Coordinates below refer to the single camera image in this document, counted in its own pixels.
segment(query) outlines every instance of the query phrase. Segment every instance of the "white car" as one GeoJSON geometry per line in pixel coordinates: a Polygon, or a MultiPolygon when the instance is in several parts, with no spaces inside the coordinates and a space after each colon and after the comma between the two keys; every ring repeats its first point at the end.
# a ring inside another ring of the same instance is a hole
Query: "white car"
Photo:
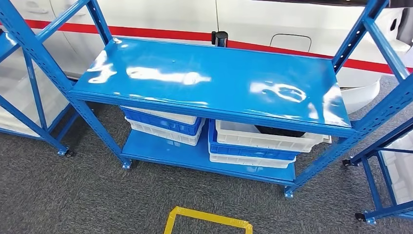
{"type": "MultiPolygon", "coordinates": [[[[38,32],[75,0],[12,0],[38,32]]],[[[211,31],[226,31],[230,41],[334,56],[363,10],[366,0],[98,0],[114,36],[147,37],[209,44],[211,31]]],[[[376,20],[399,55],[411,47],[413,3],[391,1],[376,20]]],[[[44,44],[64,70],[78,78],[103,48],[89,12],[84,7],[62,31],[44,44]]],[[[385,60],[366,35],[339,74],[344,103],[352,113],[373,100],[386,70],[385,60]]]]}

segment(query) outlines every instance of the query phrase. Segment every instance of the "yellow tape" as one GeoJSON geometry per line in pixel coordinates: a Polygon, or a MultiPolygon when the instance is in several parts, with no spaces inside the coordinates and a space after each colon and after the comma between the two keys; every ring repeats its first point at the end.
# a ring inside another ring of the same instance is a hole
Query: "yellow tape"
{"type": "Polygon", "coordinates": [[[220,216],[216,214],[210,214],[202,211],[191,210],[187,208],[182,208],[176,206],[172,209],[169,213],[167,225],[165,226],[164,234],[171,234],[173,225],[175,223],[176,215],[183,215],[191,218],[202,219],[214,223],[220,223],[228,226],[233,226],[237,228],[244,228],[245,234],[252,234],[252,225],[249,224],[247,221],[243,221],[236,218],[229,218],[225,216],[220,216]]]}

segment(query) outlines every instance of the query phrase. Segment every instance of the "blue metal shelf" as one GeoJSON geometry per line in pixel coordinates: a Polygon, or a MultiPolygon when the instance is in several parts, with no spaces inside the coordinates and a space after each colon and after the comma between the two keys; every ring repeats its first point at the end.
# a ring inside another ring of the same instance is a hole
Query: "blue metal shelf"
{"type": "MultiPolygon", "coordinates": [[[[50,35],[51,34],[40,35],[40,39],[45,40],[50,35]]],[[[0,35],[0,62],[2,62],[5,58],[7,58],[9,55],[15,52],[19,47],[20,45],[18,44],[18,41],[15,39],[13,35],[11,35],[8,32],[3,32],[0,35]]],[[[52,124],[49,127],[47,127],[45,115],[43,112],[43,106],[42,106],[42,102],[40,98],[40,93],[38,90],[37,80],[36,80],[35,72],[33,69],[32,59],[30,58],[29,54],[26,51],[23,51],[23,55],[24,55],[24,59],[26,62],[26,67],[27,67],[27,71],[29,74],[30,84],[33,90],[34,100],[35,100],[35,104],[37,107],[41,126],[37,126],[36,123],[32,122],[20,110],[15,108],[11,103],[9,103],[6,99],[4,99],[1,96],[0,96],[0,106],[5,108],[8,112],[14,115],[17,119],[19,119],[21,122],[26,124],[30,129],[36,132],[39,136],[27,135],[24,133],[19,133],[19,132],[15,132],[12,130],[1,129],[1,128],[0,128],[0,133],[17,135],[19,137],[27,137],[27,138],[32,138],[32,139],[44,140],[50,143],[51,145],[55,146],[58,149],[59,155],[65,155],[67,153],[71,154],[72,152],[70,152],[66,146],[62,145],[60,141],[62,140],[64,135],[67,133],[67,131],[69,130],[69,128],[71,127],[71,125],[74,123],[74,121],[79,115],[77,113],[73,114],[71,118],[68,120],[68,122],[65,124],[63,129],[58,133],[56,138],[50,135],[51,131],[56,127],[56,125],[60,122],[60,120],[68,112],[68,110],[70,110],[72,106],[70,104],[67,105],[60,112],[60,114],[53,120],[52,124]]]]}
{"type": "Polygon", "coordinates": [[[244,166],[209,161],[208,123],[205,123],[196,146],[174,145],[173,141],[132,130],[122,156],[147,162],[186,167],[228,176],[254,179],[290,186],[295,179],[294,164],[288,168],[244,166]]]}
{"type": "MultiPolygon", "coordinates": [[[[406,72],[401,60],[374,23],[388,2],[370,0],[367,3],[332,60],[114,39],[96,0],[78,0],[38,35],[27,26],[9,0],[0,1],[0,21],[118,157],[124,169],[131,168],[131,159],[182,166],[283,184],[285,196],[292,197],[296,189],[413,101],[413,75],[406,72]],[[77,84],[73,85],[42,42],[83,6],[88,8],[106,47],[77,84]],[[365,117],[350,123],[335,74],[366,32],[372,35],[400,85],[365,117]],[[296,178],[293,164],[287,169],[257,168],[256,172],[250,172],[251,167],[248,166],[210,162],[206,131],[197,147],[183,144],[180,147],[172,146],[164,139],[132,131],[121,150],[85,101],[341,138],[296,178]]],[[[410,206],[413,207],[413,203],[400,205],[399,214],[407,214],[410,206]]],[[[383,208],[381,212],[394,214],[389,208],[383,208]]]]}
{"type": "Polygon", "coordinates": [[[367,182],[369,183],[370,191],[372,194],[373,202],[375,205],[375,210],[365,211],[362,213],[356,213],[356,218],[366,221],[369,224],[376,224],[376,219],[389,217],[389,216],[400,216],[405,218],[413,218],[413,201],[397,204],[396,198],[394,195],[392,180],[389,174],[389,170],[385,164],[383,155],[381,151],[394,151],[394,152],[404,152],[401,149],[389,149],[386,148],[395,140],[403,137],[405,134],[413,130],[413,118],[407,120],[405,123],[401,124],[393,131],[379,139],[377,142],[367,147],[365,150],[352,157],[351,159],[344,160],[343,164],[346,166],[356,166],[359,163],[363,164],[364,172],[366,174],[367,182]],[[387,191],[392,202],[391,206],[384,208],[380,193],[377,190],[373,174],[371,172],[368,159],[371,157],[377,157],[377,160],[380,165],[381,172],[384,177],[384,182],[386,183],[387,191]]]}
{"type": "Polygon", "coordinates": [[[331,61],[113,38],[71,95],[88,101],[348,137],[331,61]]]}

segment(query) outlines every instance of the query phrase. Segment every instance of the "shelf board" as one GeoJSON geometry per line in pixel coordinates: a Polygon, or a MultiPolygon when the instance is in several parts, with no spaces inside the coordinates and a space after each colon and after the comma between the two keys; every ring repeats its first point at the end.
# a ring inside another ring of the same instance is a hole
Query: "shelf board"
{"type": "Polygon", "coordinates": [[[324,135],[354,132],[324,58],[113,38],[71,94],[324,135]]]}
{"type": "Polygon", "coordinates": [[[209,161],[207,134],[208,124],[206,123],[198,144],[190,146],[132,130],[123,147],[122,156],[286,186],[293,185],[295,179],[293,163],[290,163],[286,169],[279,169],[209,161]]]}

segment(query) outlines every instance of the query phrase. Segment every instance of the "shelf caster wheel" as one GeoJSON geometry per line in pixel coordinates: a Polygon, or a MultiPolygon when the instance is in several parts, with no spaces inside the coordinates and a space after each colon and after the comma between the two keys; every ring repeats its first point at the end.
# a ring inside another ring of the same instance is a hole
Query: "shelf caster wheel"
{"type": "Polygon", "coordinates": [[[76,155],[76,152],[72,150],[59,150],[57,154],[64,157],[73,157],[76,155]]]}
{"type": "Polygon", "coordinates": [[[358,220],[358,221],[360,221],[360,222],[366,222],[367,224],[369,224],[369,225],[375,225],[375,224],[377,224],[377,222],[376,222],[376,220],[375,220],[375,218],[373,217],[373,218],[366,218],[366,214],[367,213],[367,211],[365,211],[364,212],[364,214],[363,213],[355,213],[354,214],[354,217],[358,220]]]}
{"type": "Polygon", "coordinates": [[[122,169],[123,170],[129,170],[130,168],[132,168],[132,160],[127,160],[125,162],[123,162],[122,164],[122,169]]]}
{"type": "Polygon", "coordinates": [[[289,199],[294,198],[294,193],[292,191],[287,191],[284,193],[284,197],[289,199]]]}
{"type": "Polygon", "coordinates": [[[360,222],[366,222],[366,216],[363,213],[355,213],[354,217],[360,222]]]}
{"type": "Polygon", "coordinates": [[[358,167],[358,164],[351,164],[351,160],[349,159],[343,160],[342,163],[344,167],[348,167],[348,166],[358,167]]]}
{"type": "Polygon", "coordinates": [[[73,156],[76,156],[76,152],[72,151],[72,150],[67,150],[64,156],[65,157],[73,157],[73,156]]]}

